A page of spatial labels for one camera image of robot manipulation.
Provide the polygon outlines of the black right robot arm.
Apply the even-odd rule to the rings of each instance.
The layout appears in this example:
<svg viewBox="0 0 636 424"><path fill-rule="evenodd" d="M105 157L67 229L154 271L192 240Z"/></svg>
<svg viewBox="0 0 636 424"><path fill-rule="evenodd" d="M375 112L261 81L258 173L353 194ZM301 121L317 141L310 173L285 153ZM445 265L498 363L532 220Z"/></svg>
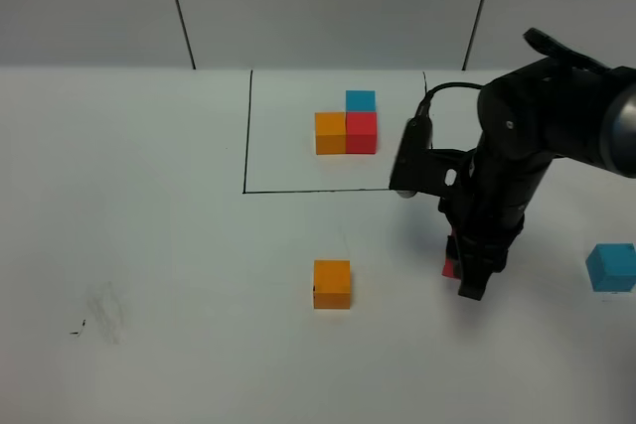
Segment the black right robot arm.
<svg viewBox="0 0 636 424"><path fill-rule="evenodd" d="M555 159L635 175L635 70L607 67L535 28L524 38L542 59L480 89L478 145L439 206L452 228L458 293L472 300L505 268Z"/></svg>

